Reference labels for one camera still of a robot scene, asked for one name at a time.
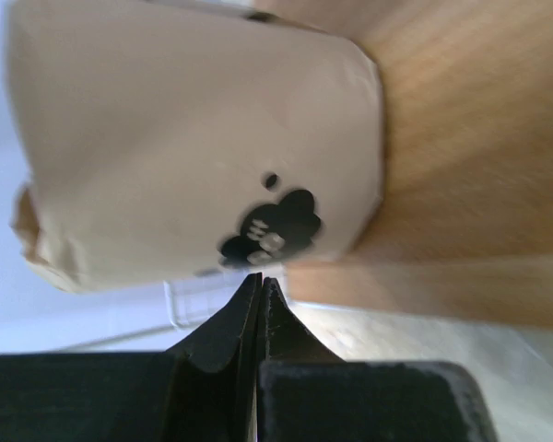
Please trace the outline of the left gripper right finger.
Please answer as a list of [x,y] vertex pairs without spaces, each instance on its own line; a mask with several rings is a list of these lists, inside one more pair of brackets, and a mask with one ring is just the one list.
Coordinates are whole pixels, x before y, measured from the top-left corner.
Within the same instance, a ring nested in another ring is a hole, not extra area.
[[267,278],[258,317],[261,441],[495,441],[483,394],[462,366],[345,361]]

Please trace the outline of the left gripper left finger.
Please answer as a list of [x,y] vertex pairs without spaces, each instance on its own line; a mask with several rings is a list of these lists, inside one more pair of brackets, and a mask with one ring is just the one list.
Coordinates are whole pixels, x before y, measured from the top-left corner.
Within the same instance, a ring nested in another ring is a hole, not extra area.
[[0,355],[0,441],[250,441],[263,278],[161,352]]

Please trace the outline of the brown paper roll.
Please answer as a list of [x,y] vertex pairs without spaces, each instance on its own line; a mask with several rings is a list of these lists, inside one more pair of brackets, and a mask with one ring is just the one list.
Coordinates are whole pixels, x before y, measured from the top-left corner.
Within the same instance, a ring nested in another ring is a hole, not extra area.
[[382,201],[354,42],[171,1],[16,1],[7,82],[28,265],[92,292],[348,251]]

